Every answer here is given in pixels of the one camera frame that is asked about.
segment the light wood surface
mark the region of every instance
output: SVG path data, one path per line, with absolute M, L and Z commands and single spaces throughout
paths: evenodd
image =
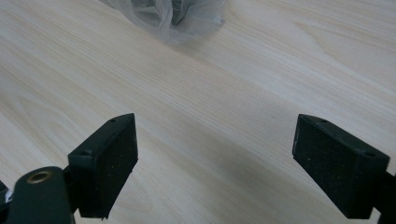
M 396 172 L 396 2 L 229 0 L 224 18 L 169 47 L 96 0 L 1 0 L 1 180 L 65 167 L 134 112 L 139 162 L 105 223 L 376 223 L 345 219 L 291 147 L 310 114 Z

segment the wooden table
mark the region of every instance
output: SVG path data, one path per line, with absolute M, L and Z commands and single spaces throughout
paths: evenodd
M 224 17 L 170 47 L 96 0 L 0 1 L 1 180 L 65 167 L 134 112 L 139 162 L 106 223 L 376 223 L 345 219 L 291 147 L 310 114 L 396 172 L 396 2 L 229 0 Z

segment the plastic bag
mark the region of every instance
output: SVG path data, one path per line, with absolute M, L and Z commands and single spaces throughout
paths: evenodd
M 99 0 L 162 42 L 179 44 L 223 23 L 225 0 Z

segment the dark object inside plastic bag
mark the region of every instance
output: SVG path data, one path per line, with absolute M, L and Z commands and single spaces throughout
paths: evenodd
M 162 42 L 179 44 L 223 24 L 225 0 L 100 0 Z

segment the tabletop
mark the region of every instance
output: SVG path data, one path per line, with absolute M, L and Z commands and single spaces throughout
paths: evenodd
M 395 174 L 396 2 L 228 0 L 224 20 L 167 46 L 97 0 L 0 1 L 1 180 L 65 167 L 134 113 L 139 161 L 105 223 L 376 223 L 344 218 L 291 148 L 309 114 Z

